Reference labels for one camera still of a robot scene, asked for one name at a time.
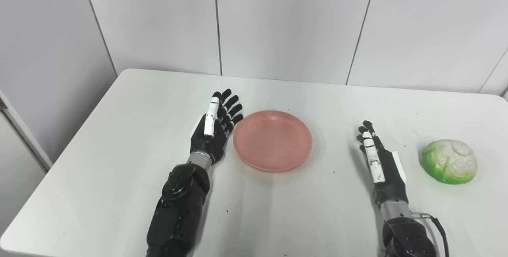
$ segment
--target cabbage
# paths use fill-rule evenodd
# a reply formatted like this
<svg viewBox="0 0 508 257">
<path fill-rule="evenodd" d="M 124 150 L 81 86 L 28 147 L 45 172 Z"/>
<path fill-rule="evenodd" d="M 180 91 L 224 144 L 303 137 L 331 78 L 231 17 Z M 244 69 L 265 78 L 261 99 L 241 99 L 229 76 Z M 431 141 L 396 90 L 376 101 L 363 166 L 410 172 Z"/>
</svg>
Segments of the cabbage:
<svg viewBox="0 0 508 257">
<path fill-rule="evenodd" d="M 478 170 L 475 154 L 461 141 L 434 141 L 421 155 L 421 166 L 430 176 L 442 183 L 467 183 L 475 177 Z"/>
</svg>

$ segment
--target robotic hand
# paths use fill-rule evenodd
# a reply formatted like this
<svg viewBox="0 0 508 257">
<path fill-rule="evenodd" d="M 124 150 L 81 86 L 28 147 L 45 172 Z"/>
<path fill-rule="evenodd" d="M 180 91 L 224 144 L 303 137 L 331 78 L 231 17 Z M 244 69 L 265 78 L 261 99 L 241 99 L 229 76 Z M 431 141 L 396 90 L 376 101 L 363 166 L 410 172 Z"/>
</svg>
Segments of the robotic hand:
<svg viewBox="0 0 508 257">
<path fill-rule="evenodd" d="M 186 257 L 194 248 L 210 190 L 208 169 L 222 159 L 227 138 L 243 119 L 242 105 L 233 106 L 239 98 L 231 94 L 230 89 L 214 93 L 190 139 L 187 163 L 170 172 L 146 237 L 147 257 Z"/>
<path fill-rule="evenodd" d="M 374 202 L 381 210 L 385 220 L 383 225 L 383 244 L 386 257 L 436 257 L 436 249 L 427 238 L 425 227 L 418 218 L 429 218 L 438 227 L 448 257 L 448 243 L 443 227 L 437 218 L 429 214 L 412 213 L 408 206 L 404 174 L 396 152 L 385 149 L 374 132 L 372 123 L 364 121 L 359 127 L 357 139 L 362 143 L 367 165 L 374 180 Z"/>
</svg>

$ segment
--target forearm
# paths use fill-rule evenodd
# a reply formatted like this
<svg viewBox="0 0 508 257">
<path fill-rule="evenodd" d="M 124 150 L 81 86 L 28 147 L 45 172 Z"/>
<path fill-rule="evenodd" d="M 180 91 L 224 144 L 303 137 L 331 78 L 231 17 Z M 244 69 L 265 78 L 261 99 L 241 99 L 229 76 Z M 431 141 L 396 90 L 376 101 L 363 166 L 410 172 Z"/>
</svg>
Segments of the forearm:
<svg viewBox="0 0 508 257">
<path fill-rule="evenodd" d="M 210 189 L 211 158 L 193 152 L 167 178 L 147 234 L 147 257 L 185 257 L 194 248 Z"/>
</svg>

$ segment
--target white table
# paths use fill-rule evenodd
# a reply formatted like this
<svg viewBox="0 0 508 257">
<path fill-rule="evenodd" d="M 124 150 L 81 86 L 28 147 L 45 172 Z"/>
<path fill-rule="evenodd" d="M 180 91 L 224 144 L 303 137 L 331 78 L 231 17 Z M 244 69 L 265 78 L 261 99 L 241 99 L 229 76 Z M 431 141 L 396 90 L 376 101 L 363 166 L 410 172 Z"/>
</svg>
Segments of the white table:
<svg viewBox="0 0 508 257">
<path fill-rule="evenodd" d="M 314 148 L 281 174 L 244 164 L 233 143 L 211 168 L 212 190 L 194 257 L 376 257 L 382 221 L 355 140 L 364 119 L 398 151 L 410 208 L 441 220 L 454 257 L 506 256 L 508 103 L 498 96 L 127 70 L 40 183 L 0 245 L 54 257 L 142 257 L 160 190 L 186 161 L 212 93 L 230 87 L 244 113 L 289 112 Z M 418 163 L 430 141 L 460 139 L 475 179 L 446 185 Z M 438 244 L 441 237 L 427 226 Z"/>
</svg>

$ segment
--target pink plate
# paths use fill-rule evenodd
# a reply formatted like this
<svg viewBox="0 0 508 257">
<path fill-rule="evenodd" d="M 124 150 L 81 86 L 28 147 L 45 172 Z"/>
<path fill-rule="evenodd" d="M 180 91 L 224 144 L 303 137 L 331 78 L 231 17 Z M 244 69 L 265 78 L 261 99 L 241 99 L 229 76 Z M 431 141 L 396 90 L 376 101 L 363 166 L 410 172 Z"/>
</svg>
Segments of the pink plate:
<svg viewBox="0 0 508 257">
<path fill-rule="evenodd" d="M 295 116 L 269 110 L 243 119 L 235 129 L 233 144 L 238 156 L 252 167 L 265 172 L 285 172 L 307 159 L 312 136 Z"/>
</svg>

